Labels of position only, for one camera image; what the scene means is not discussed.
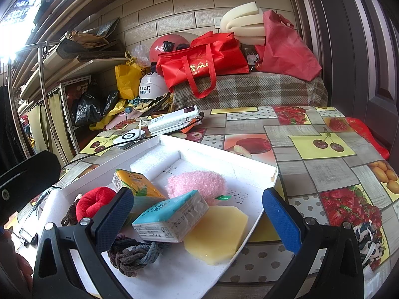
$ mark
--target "blue gripper pad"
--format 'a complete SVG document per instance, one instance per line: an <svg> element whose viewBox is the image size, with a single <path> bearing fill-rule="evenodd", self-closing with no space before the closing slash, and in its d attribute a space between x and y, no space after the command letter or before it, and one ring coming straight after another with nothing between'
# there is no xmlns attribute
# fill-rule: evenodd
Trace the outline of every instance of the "blue gripper pad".
<svg viewBox="0 0 399 299"><path fill-rule="evenodd" d="M274 188L268 188L263 192L262 204L286 249L297 254L303 239L300 227L300 224L303 224L302 217L297 212L301 218L298 221L298 217L290 215L289 212L292 213L292 209L296 209L290 209Z"/></svg>
<svg viewBox="0 0 399 299"><path fill-rule="evenodd" d="M133 208L133 192L122 188L112 201L100 208L93 217L96 249L99 253L108 251Z"/></svg>

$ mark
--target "orange tag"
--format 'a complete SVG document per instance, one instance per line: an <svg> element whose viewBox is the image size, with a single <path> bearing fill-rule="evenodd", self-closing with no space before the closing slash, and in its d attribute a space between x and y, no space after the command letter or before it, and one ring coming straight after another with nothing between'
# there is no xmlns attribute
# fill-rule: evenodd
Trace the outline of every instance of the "orange tag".
<svg viewBox="0 0 399 299"><path fill-rule="evenodd" d="M183 134L186 134L187 132L190 131L191 128L194 127L194 125L192 125L193 122L197 121L197 118L194 118L190 121L190 123L188 124L188 126L186 126L185 128L183 128L182 130L180 130Z"/></svg>

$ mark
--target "pink fluffy toy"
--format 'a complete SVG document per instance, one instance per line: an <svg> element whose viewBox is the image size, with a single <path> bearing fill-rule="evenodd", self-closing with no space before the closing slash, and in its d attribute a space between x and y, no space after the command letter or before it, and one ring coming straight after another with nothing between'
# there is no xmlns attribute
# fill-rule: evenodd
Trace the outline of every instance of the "pink fluffy toy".
<svg viewBox="0 0 399 299"><path fill-rule="evenodd" d="M193 171L171 176L166 189L169 198L198 190L210 206L218 204L220 200L216 200L216 197L227 193L226 180L220 174L211 171Z"/></svg>

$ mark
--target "red shopping bag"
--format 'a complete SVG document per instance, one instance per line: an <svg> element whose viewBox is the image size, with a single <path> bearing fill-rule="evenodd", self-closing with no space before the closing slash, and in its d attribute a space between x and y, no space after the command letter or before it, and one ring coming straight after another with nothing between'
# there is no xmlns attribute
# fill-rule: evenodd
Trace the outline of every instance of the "red shopping bag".
<svg viewBox="0 0 399 299"><path fill-rule="evenodd" d="M255 68L260 72L291 75L311 81L321 71L316 57L305 45L294 25L273 10L264 12L265 46L255 46L260 61Z"/></svg>
<svg viewBox="0 0 399 299"><path fill-rule="evenodd" d="M248 63L233 33L210 31L191 42L187 49L159 54L156 71L169 91L188 81L195 97L206 97L216 87L216 75L249 73ZM211 86L199 93L194 77L209 76Z"/></svg>

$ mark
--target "black cable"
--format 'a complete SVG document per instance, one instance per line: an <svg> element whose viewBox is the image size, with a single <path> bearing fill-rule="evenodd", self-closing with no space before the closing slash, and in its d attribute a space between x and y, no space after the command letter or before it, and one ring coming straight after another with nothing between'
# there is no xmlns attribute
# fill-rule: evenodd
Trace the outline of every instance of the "black cable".
<svg viewBox="0 0 399 299"><path fill-rule="evenodd" d="M165 135L174 134L174 133L180 132L180 130L182 130L182 129L184 129L184 128L187 128L187 127L189 127L189 126L195 125L196 123L198 123L198 122L200 122L201 120L203 120L203 118L204 118L204 116L205 116L204 113L203 113L202 111L199 113L199 115L200 115L200 117L201 117L200 119L195 120L193 123L188 124L187 126L185 126L185 127L183 127L183 128L179 128L179 129L177 129L177 130L173 130L172 132L167 133L167 134L165 134ZM157 135L142 137L142 138L139 138L138 140L134 140L134 142L139 142L140 140L148 140L148 139L153 138L153 137L155 137L155 136L157 136ZM117 146L117 145L126 144L126 143L129 143L129 142L121 142L121 143L117 143L117 144L110 145L110 146L108 146L108 147L105 147L105 148L102 150L102 152L105 151L105 150L110 149L111 147L114 147L114 146ZM65 167L67 167L68 165L71 165L71 164L73 164L73 163L75 163L75 162L79 162L79 161L84 160L84 159L86 159L86 158L88 158L88 157L90 157L90 156L93 156L93 155L95 155L95 153L94 153L94 154L89 154L89 155L87 155L87 156L83 156L83 157L81 157L81 158L77 158L77 159L75 159L75 160L69 162L67 165L63 166L63 167L61 168L61 170L63 170L63 169L64 169Z"/></svg>

